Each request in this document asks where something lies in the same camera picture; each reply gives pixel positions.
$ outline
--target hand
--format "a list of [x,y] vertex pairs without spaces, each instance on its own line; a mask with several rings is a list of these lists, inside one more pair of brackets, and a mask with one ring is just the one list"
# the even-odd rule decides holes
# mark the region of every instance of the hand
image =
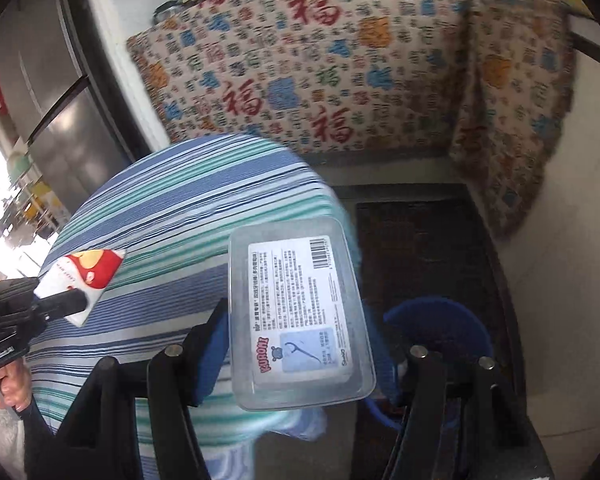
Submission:
[[13,406],[17,412],[26,409],[31,403],[31,372],[22,358],[16,359],[0,368],[0,391],[4,402],[0,399],[0,408]]

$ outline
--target barcode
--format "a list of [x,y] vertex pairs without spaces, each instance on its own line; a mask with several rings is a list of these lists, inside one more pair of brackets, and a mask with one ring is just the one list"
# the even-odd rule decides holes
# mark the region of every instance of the barcode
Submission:
[[311,247],[311,259],[314,263],[314,269],[323,269],[329,267],[329,253],[327,252],[327,240],[324,238],[315,238],[309,240]]

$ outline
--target dark floor mat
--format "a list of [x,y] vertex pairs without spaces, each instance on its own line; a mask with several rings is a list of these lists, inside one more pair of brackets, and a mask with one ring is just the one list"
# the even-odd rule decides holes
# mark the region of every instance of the dark floor mat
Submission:
[[[487,327],[497,362],[524,396],[518,329],[506,282],[470,199],[358,203],[356,222],[364,301],[381,313],[419,296],[464,304]],[[395,432],[388,433],[365,412],[360,406],[352,480],[379,478],[395,441]]]

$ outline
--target refrigerator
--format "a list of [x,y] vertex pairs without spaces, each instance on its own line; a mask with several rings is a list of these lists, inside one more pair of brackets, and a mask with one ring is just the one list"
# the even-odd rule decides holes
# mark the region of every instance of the refrigerator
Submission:
[[90,67],[80,26],[71,0],[11,0],[0,16],[4,101],[30,158],[71,213],[148,153],[129,140],[140,136],[134,124],[121,134],[120,106],[107,99],[115,81]]

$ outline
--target round table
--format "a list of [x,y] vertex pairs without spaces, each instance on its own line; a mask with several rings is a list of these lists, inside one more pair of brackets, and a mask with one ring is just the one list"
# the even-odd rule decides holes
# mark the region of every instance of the round table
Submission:
[[[333,191],[298,156],[259,137],[208,136],[174,144],[109,180],[65,226],[42,267],[93,248],[126,257],[85,325],[50,323],[27,357],[33,391],[57,429],[96,362],[151,358],[181,342],[228,295],[228,237],[238,226],[327,215],[358,249]],[[146,399],[136,401],[146,480],[157,478]],[[190,409],[213,478],[250,478],[252,443],[264,431],[315,438],[322,410],[245,412],[235,403],[228,358],[213,393]]]

